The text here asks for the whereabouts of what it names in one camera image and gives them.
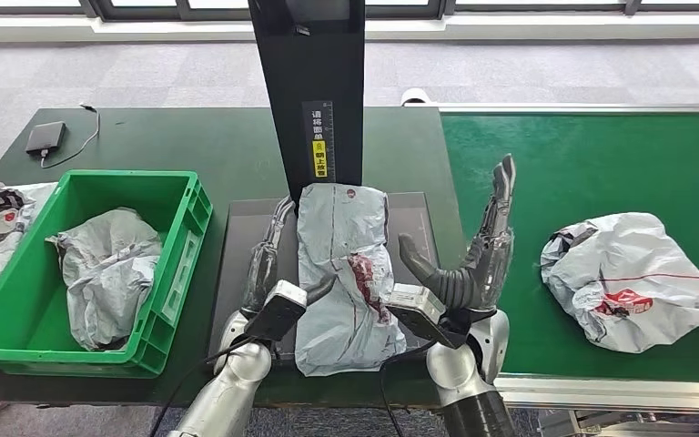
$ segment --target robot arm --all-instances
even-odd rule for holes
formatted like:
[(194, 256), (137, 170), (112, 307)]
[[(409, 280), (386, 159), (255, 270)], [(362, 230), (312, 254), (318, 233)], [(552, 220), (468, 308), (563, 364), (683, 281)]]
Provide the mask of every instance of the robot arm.
[(424, 287), (396, 284), (388, 308), (419, 337), (437, 340), (427, 369), (451, 437), (515, 435), (494, 387), (508, 346), (508, 317), (497, 310), (512, 255), (508, 217), (515, 182), (510, 155), (494, 169), (494, 192), (461, 266), (434, 268), (400, 235), (400, 258)]
[(256, 390), (272, 366), (269, 345), (282, 340), (308, 305), (328, 294), (335, 281), (336, 276), (327, 276), (315, 287), (302, 290), (280, 280), (255, 317), (248, 320), (235, 311), (227, 320), (219, 350), (240, 341), (247, 344), (218, 358), (216, 376), (202, 388), (178, 427), (167, 436), (241, 436), (248, 424)]

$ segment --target cable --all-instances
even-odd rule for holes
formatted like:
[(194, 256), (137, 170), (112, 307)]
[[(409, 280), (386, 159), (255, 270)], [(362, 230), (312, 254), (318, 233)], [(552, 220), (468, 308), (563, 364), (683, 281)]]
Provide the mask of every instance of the cable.
[(432, 345), (434, 345), (435, 343), (437, 343), (437, 341), (431, 340), (417, 349), (412, 349), (411, 351), (405, 351), (401, 354), (393, 355), (389, 357), (387, 360), (385, 360), (379, 367), (379, 388), (381, 390), (381, 398), (384, 401), (384, 407), (387, 409), (387, 414), (390, 416), (392, 426), (395, 427), (395, 432), (398, 434), (398, 437), (403, 437), (403, 431), (400, 429), (400, 425), (398, 425), (398, 419), (395, 418), (395, 414), (392, 413), (390, 402), (387, 400), (387, 393), (384, 391), (384, 371), (385, 369), (387, 369), (388, 364), (419, 355), (427, 349), (431, 348)]
[(157, 435), (157, 430), (159, 430), (159, 424), (162, 422), (162, 419), (165, 418), (165, 414), (167, 413), (167, 409), (170, 408), (170, 404), (173, 402), (173, 399), (176, 397), (176, 394), (178, 393), (178, 390), (181, 388), (183, 383), (186, 381), (186, 378), (188, 378), (189, 375), (194, 373), (194, 371), (205, 364), (208, 364), (209, 362), (212, 362), (213, 360), (217, 360), (218, 358), (232, 352), (233, 350), (237, 348), (241, 348), (242, 346), (245, 346), (246, 344), (250, 343), (253, 341), (253, 337), (248, 337), (244, 339), (243, 341), (236, 343), (223, 351), (216, 352), (206, 358), (203, 358), (202, 361), (198, 362), (197, 364), (191, 366), (186, 373), (178, 380), (178, 384), (176, 385), (176, 388), (173, 390), (172, 393), (170, 393), (170, 397), (167, 398), (167, 401), (165, 401), (165, 405), (162, 406), (162, 410), (159, 412), (159, 415), (157, 416), (157, 421), (154, 422), (154, 426), (151, 428), (151, 432), (148, 433), (148, 437), (156, 437)]
[(89, 144), (90, 141), (92, 141), (95, 137), (97, 137), (100, 134), (100, 112), (97, 111), (94, 107), (91, 107), (90, 105), (85, 105), (85, 104), (80, 104), (82, 108), (84, 108), (87, 111), (94, 112), (96, 114), (96, 122), (95, 122), (95, 132), (92, 133), (92, 135), (89, 136), (89, 138), (86, 139), (84, 144), (82, 144), (82, 147), (80, 147), (76, 153), (71, 155), (70, 157), (63, 158), (55, 163), (52, 163), (48, 166), (44, 165), (44, 160), (46, 159), (46, 156), (49, 154), (49, 150), (44, 149), (41, 151), (41, 168), (52, 168), (55, 166), (59, 166), (60, 164), (63, 164), (64, 162), (68, 162), (69, 160), (76, 158), (76, 156), (80, 153), (82, 153), (86, 147), (87, 144)]

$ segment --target plastic package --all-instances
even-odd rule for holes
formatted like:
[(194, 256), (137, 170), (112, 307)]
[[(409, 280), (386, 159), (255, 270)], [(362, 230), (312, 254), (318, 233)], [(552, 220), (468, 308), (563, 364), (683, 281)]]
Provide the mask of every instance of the plastic package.
[(406, 350), (398, 320), (382, 303), (392, 293), (387, 195), (374, 188), (319, 183), (299, 202), (299, 285), (338, 279), (310, 305), (296, 332), (296, 364), (306, 376), (375, 371)]
[(542, 281), (597, 346), (638, 353), (699, 327), (699, 270), (652, 214), (560, 229), (540, 264)]
[(47, 241), (60, 255), (76, 342), (88, 351), (124, 346), (154, 282), (157, 232), (135, 211), (118, 208)]

